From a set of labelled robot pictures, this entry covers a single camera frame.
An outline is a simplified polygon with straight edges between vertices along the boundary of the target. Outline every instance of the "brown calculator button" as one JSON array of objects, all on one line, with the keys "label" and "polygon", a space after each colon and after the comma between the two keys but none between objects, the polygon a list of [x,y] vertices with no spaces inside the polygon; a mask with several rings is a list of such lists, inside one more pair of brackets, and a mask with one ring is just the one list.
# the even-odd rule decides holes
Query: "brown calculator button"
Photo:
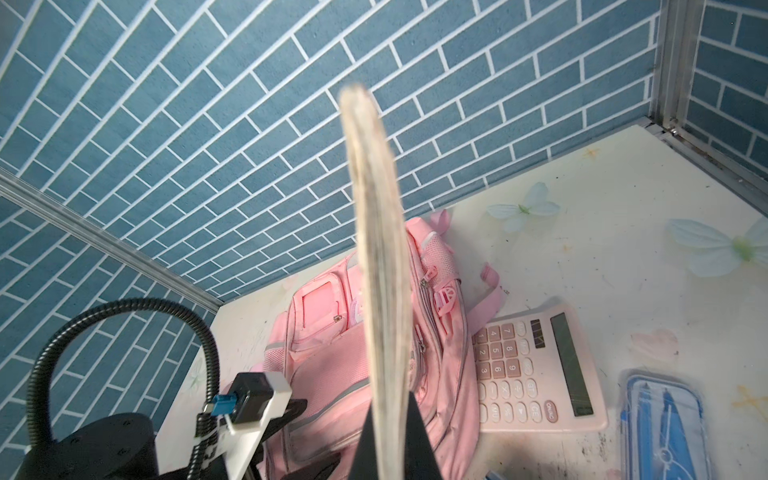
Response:
[{"label": "brown calculator button", "polygon": [[518,355],[518,344],[514,340],[504,342],[504,356],[508,359]]},{"label": "brown calculator button", "polygon": [[504,351],[502,350],[502,345],[500,342],[491,344],[491,358],[493,360],[504,358]]},{"label": "brown calculator button", "polygon": [[555,423],[558,420],[558,408],[554,406],[554,402],[551,400],[544,402],[544,416],[550,423]]},{"label": "brown calculator button", "polygon": [[478,363],[478,380],[491,379],[491,364],[488,362]]},{"label": "brown calculator button", "polygon": [[493,378],[503,379],[504,378],[504,360],[492,362],[491,372],[493,373]]},{"label": "brown calculator button", "polygon": [[488,329],[482,327],[480,330],[478,330],[477,334],[475,335],[475,340],[477,340],[478,343],[488,342]]},{"label": "brown calculator button", "polygon": [[502,325],[502,340],[509,340],[515,338],[515,328],[511,323]]},{"label": "brown calculator button", "polygon": [[490,355],[488,354],[488,345],[477,345],[475,347],[475,360],[478,362],[484,362],[486,360],[490,360]]},{"label": "brown calculator button", "polygon": [[488,341],[498,342],[502,339],[502,334],[499,332],[498,325],[488,327]]},{"label": "brown calculator button", "polygon": [[520,373],[520,360],[509,359],[507,360],[507,376],[510,378],[516,378],[521,375]]}]

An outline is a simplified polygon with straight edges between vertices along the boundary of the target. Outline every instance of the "pink strap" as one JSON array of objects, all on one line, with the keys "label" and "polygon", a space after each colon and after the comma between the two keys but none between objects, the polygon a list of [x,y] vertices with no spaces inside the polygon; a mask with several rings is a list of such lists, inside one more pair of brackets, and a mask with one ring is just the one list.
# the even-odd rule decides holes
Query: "pink strap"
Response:
[{"label": "pink strap", "polygon": [[448,231],[448,227],[451,226],[451,214],[445,209],[440,210],[439,212],[433,212],[432,215],[429,216],[429,222],[438,235],[443,235]]},{"label": "pink strap", "polygon": [[502,286],[499,284],[501,278],[496,270],[493,270],[487,263],[480,273],[480,278],[492,287],[493,291],[467,313],[469,335],[475,335],[490,319],[496,316],[496,313],[504,306],[504,301],[507,300],[507,293],[502,290]]}]

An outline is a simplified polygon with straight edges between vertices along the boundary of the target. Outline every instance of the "blue case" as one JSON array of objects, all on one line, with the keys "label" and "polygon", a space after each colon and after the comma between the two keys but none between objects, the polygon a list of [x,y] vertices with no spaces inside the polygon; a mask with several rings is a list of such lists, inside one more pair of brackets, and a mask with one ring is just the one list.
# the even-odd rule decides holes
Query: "blue case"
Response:
[{"label": "blue case", "polygon": [[701,398],[679,380],[631,373],[621,434],[627,480],[712,478]]}]

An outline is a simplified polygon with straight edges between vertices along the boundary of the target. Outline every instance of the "black cable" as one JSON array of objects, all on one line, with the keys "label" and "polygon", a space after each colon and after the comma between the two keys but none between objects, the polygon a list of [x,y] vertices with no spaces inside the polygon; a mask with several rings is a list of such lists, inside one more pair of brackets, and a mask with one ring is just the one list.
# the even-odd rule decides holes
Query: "black cable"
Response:
[{"label": "black cable", "polygon": [[[57,331],[48,345],[40,352],[40,356],[32,367],[27,389],[27,427],[29,443],[34,447],[46,446],[53,443],[51,431],[50,390],[56,363],[61,354],[78,335],[89,326],[111,316],[137,310],[153,310],[173,315],[194,330],[205,354],[206,389],[205,402],[211,403],[219,392],[219,353],[216,341],[203,319],[187,307],[170,300],[153,298],[130,298],[115,300],[86,310],[67,322]],[[202,438],[216,427],[215,418],[207,413],[198,413],[195,426],[195,437]],[[188,480],[200,477],[206,447],[217,441],[215,434],[210,439],[198,442],[192,448],[190,456]]]}]

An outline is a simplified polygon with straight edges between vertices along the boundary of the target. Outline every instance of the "blue brick wall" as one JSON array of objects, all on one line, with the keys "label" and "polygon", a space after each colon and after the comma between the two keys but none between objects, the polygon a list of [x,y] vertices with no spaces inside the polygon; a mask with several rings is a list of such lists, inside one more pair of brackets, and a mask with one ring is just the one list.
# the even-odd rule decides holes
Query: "blue brick wall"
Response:
[{"label": "blue brick wall", "polygon": [[707,0],[685,129],[768,178],[768,4]]},{"label": "blue brick wall", "polygon": [[[0,197],[0,478],[11,478],[28,445],[27,378],[51,335],[92,306],[124,297],[180,301],[214,315]],[[175,318],[139,312],[81,334],[51,387],[56,438],[116,412],[142,412],[155,429],[198,350]]]},{"label": "blue brick wall", "polygon": [[0,15],[0,165],[222,300],[354,244],[346,83],[409,217],[650,102],[658,0],[128,3]]}]

